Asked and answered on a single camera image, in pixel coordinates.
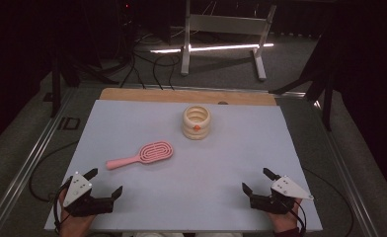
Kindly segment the black stand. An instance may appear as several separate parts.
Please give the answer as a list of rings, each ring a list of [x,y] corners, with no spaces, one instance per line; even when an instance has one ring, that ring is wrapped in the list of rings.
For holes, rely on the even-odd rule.
[[[65,49],[55,47],[51,53],[51,92],[48,94],[48,100],[51,102],[51,117],[54,118],[61,108],[61,89],[60,78],[63,77],[65,82],[71,87],[77,87],[80,84],[80,78],[76,73],[77,70],[88,73],[99,81],[116,85],[113,81],[100,72],[92,69],[87,64],[79,61]]]
[[[322,123],[327,131],[331,131],[330,115],[332,108],[332,97],[334,89],[334,74],[337,66],[337,51],[335,44],[329,46],[329,36],[323,33],[305,64],[299,78],[280,88],[270,90],[271,94],[282,95],[300,85],[310,82],[305,92],[304,99],[308,102],[317,102],[321,96],[322,100]]]

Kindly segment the white metal stand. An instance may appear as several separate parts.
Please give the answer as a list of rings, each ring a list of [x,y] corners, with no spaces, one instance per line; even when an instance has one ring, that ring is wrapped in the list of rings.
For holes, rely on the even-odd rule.
[[[185,35],[184,49],[182,51],[181,74],[186,76],[190,73],[191,52],[189,51],[189,46],[191,45],[192,31],[252,35],[260,37],[258,43],[260,48],[252,49],[252,54],[258,78],[261,81],[265,81],[267,79],[267,73],[264,67],[264,47],[262,46],[267,42],[275,11],[276,5],[272,3],[268,15],[264,19],[199,15],[191,12],[191,0],[186,0]]]

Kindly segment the aluminium floor rail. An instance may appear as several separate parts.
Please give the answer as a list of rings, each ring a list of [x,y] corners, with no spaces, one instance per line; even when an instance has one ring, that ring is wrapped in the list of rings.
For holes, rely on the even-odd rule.
[[[25,160],[25,163],[21,166],[21,169],[15,175],[12,182],[8,186],[7,191],[2,196],[0,200],[0,231],[6,222],[6,219],[9,217],[13,207],[15,206],[16,201],[25,188],[25,185],[31,176],[31,172],[36,167],[37,162],[41,158],[45,148],[54,135],[56,128],[64,114],[64,111],[67,108],[70,100],[75,95],[76,91],[76,88],[71,88],[64,92],[64,95],[60,100],[60,107],[56,115],[49,119],[44,130],[39,136],[39,139]]]
[[[350,169],[348,168],[344,156],[340,151],[340,147],[333,134],[330,131],[327,131],[322,122],[322,108],[320,106],[320,103],[316,101],[311,102],[310,105],[317,119],[319,120],[319,126],[321,127],[322,132],[327,138],[327,143],[330,147],[333,156],[332,161],[336,167],[337,173],[346,191],[350,209],[353,212],[355,218],[357,219],[361,231],[363,232],[365,237],[379,237],[377,228],[375,227],[374,222],[372,221],[371,216],[368,213],[362,195],[358,190],[355,181],[352,178]]]

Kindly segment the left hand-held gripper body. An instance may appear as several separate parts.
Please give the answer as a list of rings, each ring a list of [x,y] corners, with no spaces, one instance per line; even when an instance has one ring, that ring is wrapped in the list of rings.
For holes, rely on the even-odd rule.
[[[111,213],[114,208],[114,200],[111,197],[92,197],[93,185],[82,174],[76,172],[66,182],[67,194],[63,207],[73,217],[84,217]]]

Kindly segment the person's left hand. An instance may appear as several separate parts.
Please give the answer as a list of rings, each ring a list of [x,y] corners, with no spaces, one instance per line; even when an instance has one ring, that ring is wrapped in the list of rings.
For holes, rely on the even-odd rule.
[[[89,229],[95,220],[95,215],[84,217],[73,217],[63,207],[63,202],[67,194],[66,190],[63,190],[59,194],[59,203],[61,206],[61,225],[59,236],[60,237],[85,237],[89,233]]]

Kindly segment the pink hairbrush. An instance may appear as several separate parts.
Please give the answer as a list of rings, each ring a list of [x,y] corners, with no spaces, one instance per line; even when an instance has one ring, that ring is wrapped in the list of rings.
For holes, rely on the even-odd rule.
[[[150,164],[170,158],[174,153],[173,146],[167,141],[156,141],[142,146],[133,157],[120,158],[106,162],[108,170],[117,169],[132,163]]]

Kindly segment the white table mat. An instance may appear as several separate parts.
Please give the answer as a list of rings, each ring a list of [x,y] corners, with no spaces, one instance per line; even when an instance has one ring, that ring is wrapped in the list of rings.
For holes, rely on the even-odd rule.
[[[210,133],[190,140],[182,133],[185,103],[99,100],[67,172],[97,168],[92,194],[123,192],[113,212],[99,215],[101,231],[256,232],[271,229],[250,207],[242,184],[269,195],[263,169],[307,185],[281,108],[211,105]],[[167,141],[173,155],[150,164],[108,170],[106,162],[136,155],[148,143]]]

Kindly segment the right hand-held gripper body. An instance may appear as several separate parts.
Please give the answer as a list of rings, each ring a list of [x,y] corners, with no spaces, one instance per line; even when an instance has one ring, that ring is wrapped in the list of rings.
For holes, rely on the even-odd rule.
[[[298,199],[313,200],[314,196],[287,176],[278,178],[268,196],[256,195],[249,190],[250,207],[272,214],[287,214]]]

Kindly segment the person's right hand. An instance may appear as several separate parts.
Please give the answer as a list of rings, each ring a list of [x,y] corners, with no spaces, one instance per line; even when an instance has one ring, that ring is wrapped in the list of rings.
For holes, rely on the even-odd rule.
[[[297,216],[300,203],[301,199],[297,198],[295,200],[294,208],[292,209],[293,213],[273,214],[268,212],[268,217],[272,224],[272,232],[280,232],[298,227]]]

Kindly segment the white light strip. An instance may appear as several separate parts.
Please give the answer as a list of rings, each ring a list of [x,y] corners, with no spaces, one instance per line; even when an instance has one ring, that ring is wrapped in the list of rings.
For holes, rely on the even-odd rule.
[[[272,47],[274,43],[264,43],[262,47]],[[204,47],[192,47],[189,46],[190,52],[196,51],[211,51],[211,50],[223,50],[223,49],[258,49],[258,44],[236,44],[236,45],[217,45],[217,46],[204,46]],[[169,48],[169,49],[151,49],[152,53],[178,53],[182,52],[184,47],[181,48]]]

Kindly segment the person's white trousers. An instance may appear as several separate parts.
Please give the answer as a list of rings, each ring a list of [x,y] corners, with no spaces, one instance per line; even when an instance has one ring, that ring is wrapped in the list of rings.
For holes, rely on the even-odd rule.
[[[244,237],[242,233],[122,233],[119,237]]]

